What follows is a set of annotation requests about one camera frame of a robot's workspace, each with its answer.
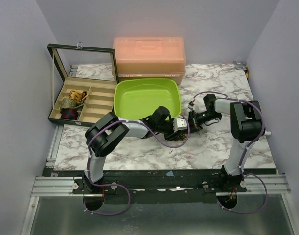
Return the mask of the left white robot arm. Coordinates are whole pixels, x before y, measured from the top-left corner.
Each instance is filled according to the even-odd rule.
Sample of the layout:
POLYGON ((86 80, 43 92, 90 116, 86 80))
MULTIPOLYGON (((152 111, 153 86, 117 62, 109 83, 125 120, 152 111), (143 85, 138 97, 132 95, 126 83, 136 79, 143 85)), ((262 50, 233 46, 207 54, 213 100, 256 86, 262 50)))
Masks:
POLYGON ((171 117, 170 111, 164 106, 159 106, 153 114, 139 120, 124 119, 109 112, 85 133, 89 150, 85 189, 97 193, 105 186, 100 181, 103 178, 105 158, 125 137, 154 137, 168 148, 179 148, 188 141, 190 133, 189 120, 182 114, 171 117))

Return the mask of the green plastic tray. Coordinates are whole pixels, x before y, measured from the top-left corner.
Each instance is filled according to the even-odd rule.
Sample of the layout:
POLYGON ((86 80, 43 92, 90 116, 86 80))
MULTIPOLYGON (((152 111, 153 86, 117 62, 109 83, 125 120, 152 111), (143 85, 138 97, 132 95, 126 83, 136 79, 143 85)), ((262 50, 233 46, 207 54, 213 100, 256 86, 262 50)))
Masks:
POLYGON ((171 116, 182 112, 178 85, 167 78, 142 78, 118 83, 114 95, 114 113, 124 119, 139 120, 164 106, 171 116))

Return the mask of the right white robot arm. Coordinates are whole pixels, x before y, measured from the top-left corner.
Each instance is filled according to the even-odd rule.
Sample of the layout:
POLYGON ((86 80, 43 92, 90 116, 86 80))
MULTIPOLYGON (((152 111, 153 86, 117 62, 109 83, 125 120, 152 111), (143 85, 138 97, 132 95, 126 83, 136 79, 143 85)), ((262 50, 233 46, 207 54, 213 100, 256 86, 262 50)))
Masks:
POLYGON ((243 181, 245 161, 254 143, 265 133, 265 122, 256 100, 217 98, 215 94, 207 94, 203 101, 206 110, 201 113, 196 112, 194 100, 189 102, 191 132, 200 130, 209 121, 220 121, 222 114, 230 115, 230 130, 234 140, 216 182, 220 190, 228 192, 243 181))

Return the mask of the floral patterned tie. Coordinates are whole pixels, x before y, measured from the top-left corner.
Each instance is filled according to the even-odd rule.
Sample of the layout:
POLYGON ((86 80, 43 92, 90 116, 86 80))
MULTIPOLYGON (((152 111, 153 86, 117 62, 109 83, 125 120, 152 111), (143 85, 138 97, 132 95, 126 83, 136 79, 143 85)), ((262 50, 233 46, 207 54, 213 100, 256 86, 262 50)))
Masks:
POLYGON ((188 136, 187 130, 177 131, 169 136, 169 141, 184 141, 188 136))

